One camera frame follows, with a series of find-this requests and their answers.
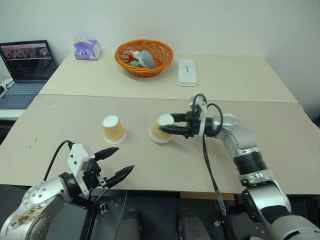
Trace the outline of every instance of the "tissue box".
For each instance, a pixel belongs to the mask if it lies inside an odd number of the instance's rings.
[[[98,60],[101,54],[97,40],[83,40],[74,43],[74,56],[79,60]]]

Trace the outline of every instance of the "white paper cup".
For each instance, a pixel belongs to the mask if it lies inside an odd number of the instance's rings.
[[[110,144],[119,144],[126,139],[126,131],[116,115],[107,115],[102,119],[105,140]]]
[[[149,136],[153,141],[159,144],[165,144],[170,141],[172,134],[159,129],[160,126],[171,125],[175,122],[174,117],[169,113],[161,114],[153,123],[149,130]]]

